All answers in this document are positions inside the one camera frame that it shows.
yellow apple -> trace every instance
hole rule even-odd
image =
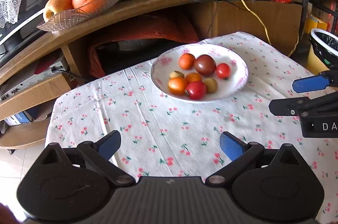
[[[48,22],[53,15],[71,9],[73,9],[72,0],[49,0],[43,10],[43,19]]]

cherry print tablecloth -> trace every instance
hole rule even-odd
[[[235,95],[210,104],[190,104],[161,93],[152,83],[152,61],[121,70],[78,87],[57,99],[46,144],[74,147],[97,141],[110,131],[121,132],[115,158],[136,178],[140,176],[201,176],[230,162],[219,148],[229,131],[244,142],[267,148],[295,145],[325,189],[320,223],[338,221],[338,140],[302,138],[297,117],[273,116],[272,99],[302,96],[292,82],[310,76],[305,68],[258,38],[237,32],[203,42],[239,54],[249,69],[247,85]],[[331,92],[304,95],[315,98]]]

white plate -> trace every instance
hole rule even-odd
[[[218,82],[218,90],[212,94],[206,94],[203,100],[191,100],[187,96],[176,96],[170,93],[168,88],[169,74],[173,70],[178,70],[187,75],[196,72],[194,68],[191,70],[181,69],[179,66],[179,58],[184,53],[191,53],[196,58],[202,54],[210,55],[216,62],[226,63],[231,68],[231,76],[228,80],[219,79],[214,73],[211,77]],[[244,60],[233,51],[212,44],[187,44],[175,47],[162,53],[153,63],[150,69],[150,77],[156,87],[165,94],[189,103],[208,103],[224,99],[244,87],[248,80],[248,67]]]

wooden tv stand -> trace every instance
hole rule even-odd
[[[248,7],[256,12],[265,23],[272,45],[284,54],[293,49],[300,25],[301,0],[290,4],[271,2],[271,0],[245,0]],[[0,85],[20,70],[52,51],[61,49],[70,70],[79,76],[88,75],[87,48],[88,34],[106,26],[169,7],[178,7],[191,21],[200,40],[236,31],[244,31],[267,41],[263,26],[248,11],[241,10],[239,0],[216,2],[204,0],[126,0],[118,2],[110,10],[91,18],[77,26],[48,32],[17,54],[0,68]],[[0,120],[55,99],[71,89],[69,77],[57,74],[48,80],[38,82],[29,89],[0,102]],[[0,149],[18,149],[43,143],[46,138],[49,119],[11,126],[0,137]]]

white floor tile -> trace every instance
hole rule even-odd
[[[21,179],[24,178],[24,176],[26,175],[30,167],[33,165],[35,160],[38,158],[38,156],[42,153],[44,148],[45,144],[41,144],[26,149],[26,155],[23,160]]]
[[[0,149],[0,177],[21,178],[21,170],[26,149],[18,149],[13,154]]]
[[[16,199],[16,190],[19,184],[20,178],[0,177],[0,203],[8,206],[17,220],[24,221],[26,219],[25,214]]]

